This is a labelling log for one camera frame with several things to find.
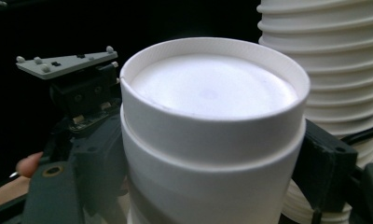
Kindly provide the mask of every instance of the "white cylindrical container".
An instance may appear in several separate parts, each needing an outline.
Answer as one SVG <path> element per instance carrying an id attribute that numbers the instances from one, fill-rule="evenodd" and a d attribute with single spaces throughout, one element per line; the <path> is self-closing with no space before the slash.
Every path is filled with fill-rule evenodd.
<path id="1" fill-rule="evenodd" d="M 194 37 L 120 73 L 133 223 L 278 222 L 305 132 L 305 71 L 257 44 Z"/>

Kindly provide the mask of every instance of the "mounting plate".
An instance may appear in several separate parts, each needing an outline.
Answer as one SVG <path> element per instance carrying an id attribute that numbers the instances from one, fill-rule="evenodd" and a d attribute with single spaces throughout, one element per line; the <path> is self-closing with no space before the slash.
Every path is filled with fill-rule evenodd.
<path id="1" fill-rule="evenodd" d="M 24 58 L 18 56 L 16 65 L 20 70 L 47 80 L 67 75 L 77 70 L 115 58 L 117 58 L 117 52 L 114 51 L 113 48 L 107 47 L 106 52 L 46 59 L 35 57 L 33 60 L 29 61 L 25 61 Z"/>

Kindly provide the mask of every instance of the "white plastic cup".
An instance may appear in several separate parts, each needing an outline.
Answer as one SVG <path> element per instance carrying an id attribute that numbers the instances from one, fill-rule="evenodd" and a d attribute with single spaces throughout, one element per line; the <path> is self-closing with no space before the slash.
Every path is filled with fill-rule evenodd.
<path id="1" fill-rule="evenodd" d="M 305 116 L 313 122 L 346 122 L 373 116 L 373 99 L 355 105 L 306 106 Z"/>
<path id="2" fill-rule="evenodd" d="M 262 13 L 261 25 L 282 29 L 327 30 L 373 21 L 373 1 L 344 2 L 345 4 L 340 6 L 304 11 L 270 12 L 262 7 L 257 9 Z"/>
<path id="3" fill-rule="evenodd" d="M 345 204 L 341 212 L 323 213 L 322 223 L 349 223 L 348 220 L 351 210 L 352 208 L 350 207 L 350 205 Z M 311 208 L 309 201 L 305 198 L 302 191 L 299 189 L 294 181 L 291 181 L 287 194 L 285 196 L 283 214 L 297 223 L 311 223 L 313 212 L 314 211 Z"/>
<path id="4" fill-rule="evenodd" d="M 305 132 L 299 64 L 251 42 L 183 38 L 132 56 L 120 85 L 133 222 L 278 223 Z"/>
<path id="5" fill-rule="evenodd" d="M 314 11 L 331 7 L 344 7 L 349 4 L 358 3 L 358 0 L 287 0 L 286 4 L 284 0 L 263 0 L 261 4 L 256 8 L 260 13 L 296 13 L 303 11 Z"/>
<path id="6" fill-rule="evenodd" d="M 366 27 L 373 24 L 373 18 L 368 20 L 351 21 L 327 26 L 273 26 L 259 21 L 257 27 L 265 33 L 275 34 L 319 34 L 323 32 L 335 32 L 337 30 L 348 30 L 358 27 Z"/>
<path id="7" fill-rule="evenodd" d="M 373 85 L 373 66 L 317 74 L 309 72 L 312 91 L 344 91 Z"/>
<path id="8" fill-rule="evenodd" d="M 311 90 L 308 106 L 331 107 L 358 105 L 373 100 L 373 83 L 353 89 L 340 90 Z"/>
<path id="9" fill-rule="evenodd" d="M 332 121 L 319 122 L 312 120 L 316 125 L 335 135 L 337 138 L 347 136 L 349 134 L 360 133 L 367 129 L 373 128 L 373 115 L 364 119 L 356 119 L 350 121 Z"/>
<path id="10" fill-rule="evenodd" d="M 336 72 L 373 63 L 373 46 L 324 53 L 283 53 L 299 63 L 308 73 L 323 69 Z"/>
<path id="11" fill-rule="evenodd" d="M 373 46 L 373 24 L 316 33 L 262 32 L 260 45 L 286 53 L 321 53 Z"/>

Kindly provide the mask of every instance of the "finger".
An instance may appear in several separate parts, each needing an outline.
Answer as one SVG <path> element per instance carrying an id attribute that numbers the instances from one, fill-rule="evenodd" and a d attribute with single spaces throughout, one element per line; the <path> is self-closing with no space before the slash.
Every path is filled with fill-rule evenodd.
<path id="1" fill-rule="evenodd" d="M 38 167 L 39 159 L 41 158 L 42 153 L 43 152 L 37 152 L 20 160 L 16 165 L 16 171 L 18 174 L 25 177 L 32 177 Z"/>

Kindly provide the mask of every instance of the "screw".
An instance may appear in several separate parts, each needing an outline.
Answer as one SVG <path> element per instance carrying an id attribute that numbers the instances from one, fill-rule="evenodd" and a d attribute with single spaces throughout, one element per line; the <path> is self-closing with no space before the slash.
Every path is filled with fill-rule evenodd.
<path id="1" fill-rule="evenodd" d="M 35 57 L 35 64 L 41 64 L 42 63 L 42 59 L 40 59 L 39 57 Z"/>
<path id="2" fill-rule="evenodd" d="M 17 61 L 18 63 L 24 63 L 24 62 L 25 62 L 24 58 L 21 57 L 21 56 L 16 57 L 16 61 Z"/>
<path id="3" fill-rule="evenodd" d="M 101 86 L 98 86 L 98 87 L 94 88 L 94 93 L 96 93 L 98 95 L 98 94 L 102 93 L 102 90 L 103 90 L 103 88 Z"/>
<path id="4" fill-rule="evenodd" d="M 106 51 L 107 53 L 113 53 L 114 49 L 111 46 L 107 46 Z"/>
<path id="5" fill-rule="evenodd" d="M 79 103 L 79 102 L 81 102 L 82 101 L 82 95 L 81 94 L 77 94 L 75 97 L 74 97 L 74 101 L 76 102 L 76 103 Z"/>
<path id="6" fill-rule="evenodd" d="M 47 64 L 45 64 L 45 63 L 43 63 L 43 64 L 41 65 L 41 70 L 42 70 L 43 72 L 45 72 L 45 73 L 50 72 L 50 68 L 49 68 L 49 66 L 48 66 Z"/>

